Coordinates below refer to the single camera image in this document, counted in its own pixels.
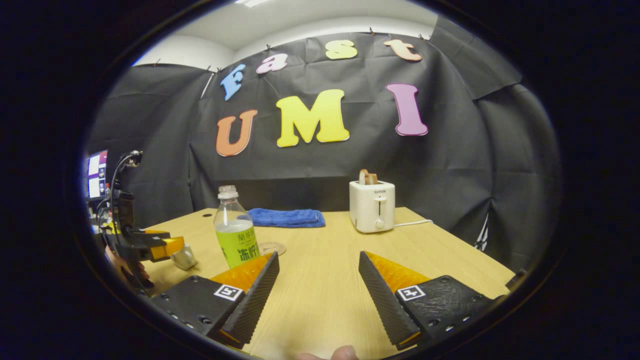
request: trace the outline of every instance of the wooden table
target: wooden table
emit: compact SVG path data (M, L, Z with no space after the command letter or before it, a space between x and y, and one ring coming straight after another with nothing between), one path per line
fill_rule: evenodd
M228 270L213 226L215 209L204 209L149 229L183 236L198 264L185 271L173 261L144 265L160 293L190 275L210 278ZM367 250L429 278L450 275L493 299L507 294L514 273L432 223L396 227L385 233L359 233L348 211L323 213L325 227L256 227L258 242L287 247L280 274L251 343L243 351L263 359L293 359L310 352L329 359L342 345L353 345L361 360L398 353L391 345L360 273L358 258ZM423 218L396 209L396 223Z

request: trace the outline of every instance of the coaster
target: coaster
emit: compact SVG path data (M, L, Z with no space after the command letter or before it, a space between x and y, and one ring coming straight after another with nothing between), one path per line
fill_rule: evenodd
M282 254L287 251L287 247L282 245L281 243L275 243L272 241L266 243L258 243L258 247L260 248L260 255L269 254L270 252L277 251L278 256L282 256Z

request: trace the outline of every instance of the blue towel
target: blue towel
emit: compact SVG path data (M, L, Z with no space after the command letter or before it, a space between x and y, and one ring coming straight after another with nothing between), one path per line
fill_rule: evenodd
M324 217L318 210L280 211L255 208L248 211L255 226L322 227Z

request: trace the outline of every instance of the green bottle label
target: green bottle label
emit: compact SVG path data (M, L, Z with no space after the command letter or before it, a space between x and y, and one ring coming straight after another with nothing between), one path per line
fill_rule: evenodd
M229 230L231 229L227 228L223 229L223 231L216 229L218 242L220 243L222 253L225 255L229 268L234 268L260 256L258 243L255 239L255 232L253 231L253 224L246 230L233 233L229 232Z

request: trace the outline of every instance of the screen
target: screen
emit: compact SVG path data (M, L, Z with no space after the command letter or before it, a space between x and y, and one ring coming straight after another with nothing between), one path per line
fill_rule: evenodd
M104 198L106 190L107 150L95 153L87 159L87 190L91 200Z

